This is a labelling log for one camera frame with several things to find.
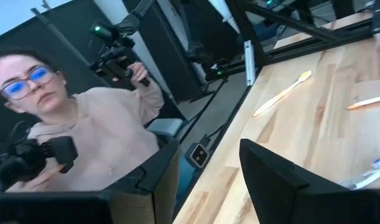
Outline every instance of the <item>hoodie sleeve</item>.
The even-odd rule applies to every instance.
[[[135,114],[140,115],[142,124],[146,124],[159,115],[159,110],[164,105],[158,84],[151,78],[149,81],[149,86],[137,85],[134,91],[121,88],[94,88],[92,91],[96,90],[94,93],[97,95],[103,92],[113,101],[118,101],[130,110],[134,110]]]

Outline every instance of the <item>black aluminum frame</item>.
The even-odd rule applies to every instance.
[[[255,64],[258,68],[368,39],[373,36],[371,30],[372,19],[366,19],[340,29],[329,30],[321,27],[317,28],[306,22],[296,21],[295,19],[285,17],[278,12],[270,11],[258,5],[249,3],[247,0],[225,1],[232,17],[237,23],[242,38],[244,40],[250,40],[253,44]],[[311,37],[265,52],[260,45],[256,33],[253,31],[252,24],[246,15],[246,11],[309,34]],[[232,75],[244,71],[245,61],[238,60],[229,65],[225,75]]]

